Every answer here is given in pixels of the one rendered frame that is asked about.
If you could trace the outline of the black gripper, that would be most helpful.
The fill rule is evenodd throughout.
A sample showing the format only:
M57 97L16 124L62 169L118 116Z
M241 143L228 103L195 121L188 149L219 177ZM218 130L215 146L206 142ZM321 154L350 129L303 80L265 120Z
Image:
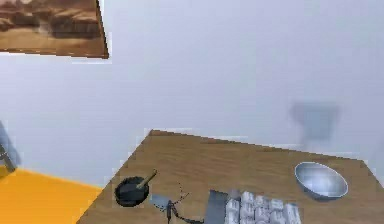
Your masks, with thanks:
M172 219L173 207L174 207L173 204L178 204L179 202L184 200L190 193L190 192L183 191L183 187L180 182L178 183L178 186L179 186L180 194L179 194L179 198L176 201L172 202L171 200L169 200L167 204L156 204L156 203L154 204L155 208L159 209L160 212L166 211L167 223L170 223Z

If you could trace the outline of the brown wooden table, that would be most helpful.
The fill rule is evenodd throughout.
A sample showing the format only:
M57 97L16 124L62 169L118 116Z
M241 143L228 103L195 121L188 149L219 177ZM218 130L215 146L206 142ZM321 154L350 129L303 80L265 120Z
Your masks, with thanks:
M339 172L349 192L317 202L298 186L294 168L304 161ZM384 188L361 160L251 145L178 133L151 131L76 224L167 224L165 215L144 202L120 207L114 188L129 176L146 176L153 194L172 199L185 193L181 215L201 219L209 191L239 189L296 203L303 224L384 224Z

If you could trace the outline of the grey open laptop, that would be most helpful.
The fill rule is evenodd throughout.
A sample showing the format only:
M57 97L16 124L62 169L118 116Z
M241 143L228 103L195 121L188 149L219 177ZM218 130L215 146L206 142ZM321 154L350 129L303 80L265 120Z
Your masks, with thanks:
M303 224L299 208L281 199L249 191L230 194L211 190L205 224Z

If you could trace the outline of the silver metal bowl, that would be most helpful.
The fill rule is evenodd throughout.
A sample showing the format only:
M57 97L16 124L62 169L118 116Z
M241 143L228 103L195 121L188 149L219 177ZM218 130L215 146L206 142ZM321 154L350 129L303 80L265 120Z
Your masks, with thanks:
M301 162L295 166L294 176L302 191L316 201L338 200L349 193L346 179L321 163Z

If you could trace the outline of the brown framed wall picture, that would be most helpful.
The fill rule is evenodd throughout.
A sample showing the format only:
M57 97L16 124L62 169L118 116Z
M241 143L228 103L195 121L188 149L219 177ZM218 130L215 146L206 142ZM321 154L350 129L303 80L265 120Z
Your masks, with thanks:
M0 52L107 59L100 0L0 0Z

